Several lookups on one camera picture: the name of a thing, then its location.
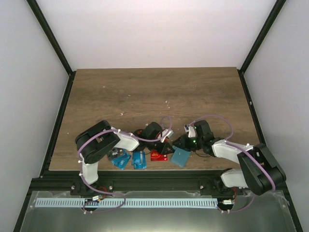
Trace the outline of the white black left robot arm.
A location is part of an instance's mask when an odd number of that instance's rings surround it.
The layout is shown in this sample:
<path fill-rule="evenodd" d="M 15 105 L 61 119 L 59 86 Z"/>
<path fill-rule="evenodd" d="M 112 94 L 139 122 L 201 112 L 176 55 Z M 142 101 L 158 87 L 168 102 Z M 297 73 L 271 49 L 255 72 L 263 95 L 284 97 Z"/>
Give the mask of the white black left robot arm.
<path fill-rule="evenodd" d="M 125 132 L 116 129 L 103 120 L 83 131 L 75 138 L 81 171 L 84 180 L 82 190 L 87 195 L 98 191 L 98 163 L 112 151 L 143 152 L 145 149 L 156 151 L 161 155 L 174 152 L 168 143 L 173 135 L 172 124 L 167 129 L 156 122 L 151 122 L 144 129 Z"/>

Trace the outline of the blue card holder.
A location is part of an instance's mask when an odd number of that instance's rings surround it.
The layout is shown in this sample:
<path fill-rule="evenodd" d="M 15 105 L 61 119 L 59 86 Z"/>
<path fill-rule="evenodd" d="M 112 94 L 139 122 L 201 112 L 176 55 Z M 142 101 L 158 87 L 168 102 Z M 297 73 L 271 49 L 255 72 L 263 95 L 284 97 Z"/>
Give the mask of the blue card holder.
<path fill-rule="evenodd" d="M 170 161 L 175 165 L 184 168 L 191 154 L 190 151 L 183 150 L 179 147 L 173 146 L 174 153 L 170 158 Z"/>

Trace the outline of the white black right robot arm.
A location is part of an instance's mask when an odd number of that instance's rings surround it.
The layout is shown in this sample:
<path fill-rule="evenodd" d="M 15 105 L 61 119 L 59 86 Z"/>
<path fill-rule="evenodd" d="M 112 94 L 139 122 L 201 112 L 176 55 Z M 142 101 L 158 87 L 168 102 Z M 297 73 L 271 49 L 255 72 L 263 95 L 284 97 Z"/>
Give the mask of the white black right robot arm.
<path fill-rule="evenodd" d="M 286 181 L 286 174 L 266 144 L 237 144 L 215 137 L 207 121 L 200 120 L 184 126 L 185 134 L 173 145 L 185 151 L 203 150 L 207 155 L 222 158 L 240 165 L 230 169 L 215 181 L 214 188 L 221 195 L 232 187 L 249 189 L 255 195 L 274 191 Z"/>

